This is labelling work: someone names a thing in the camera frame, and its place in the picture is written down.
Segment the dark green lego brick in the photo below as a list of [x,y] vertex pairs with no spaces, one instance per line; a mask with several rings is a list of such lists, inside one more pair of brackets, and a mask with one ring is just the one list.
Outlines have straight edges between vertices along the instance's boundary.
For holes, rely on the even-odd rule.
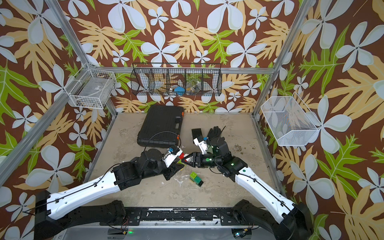
[[201,186],[203,185],[203,183],[204,183],[204,181],[203,181],[199,176],[196,176],[196,177],[194,178],[194,182],[195,182],[195,184],[198,185],[199,187],[201,187]]

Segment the lime green lego brick front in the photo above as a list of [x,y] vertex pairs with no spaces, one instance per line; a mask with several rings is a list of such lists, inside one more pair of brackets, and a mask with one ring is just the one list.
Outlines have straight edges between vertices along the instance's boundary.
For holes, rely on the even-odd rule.
[[197,173],[192,172],[192,173],[190,174],[190,180],[191,180],[191,181],[195,181],[195,178],[196,178],[197,176],[198,176]]

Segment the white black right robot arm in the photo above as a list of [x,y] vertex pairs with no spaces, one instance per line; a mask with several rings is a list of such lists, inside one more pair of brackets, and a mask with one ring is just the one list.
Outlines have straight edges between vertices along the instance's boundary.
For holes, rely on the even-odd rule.
[[258,208],[241,200],[232,208],[239,225],[261,227],[274,234],[277,240],[307,240],[314,233],[309,208],[296,204],[266,184],[242,159],[230,152],[224,139],[215,143],[198,143],[200,152],[181,155],[181,161],[194,168],[215,167],[233,182],[247,190],[263,205]]

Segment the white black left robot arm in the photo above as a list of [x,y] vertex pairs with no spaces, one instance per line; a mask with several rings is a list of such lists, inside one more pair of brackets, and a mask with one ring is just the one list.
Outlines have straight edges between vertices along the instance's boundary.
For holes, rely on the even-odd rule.
[[43,191],[36,196],[34,239],[46,240],[63,230],[88,223],[119,224],[126,220],[125,206],[113,201],[103,206],[88,206],[91,201],[139,185],[143,179],[162,175],[169,180],[183,168],[178,159],[181,149],[143,151],[129,162],[115,164],[105,174],[59,193]]

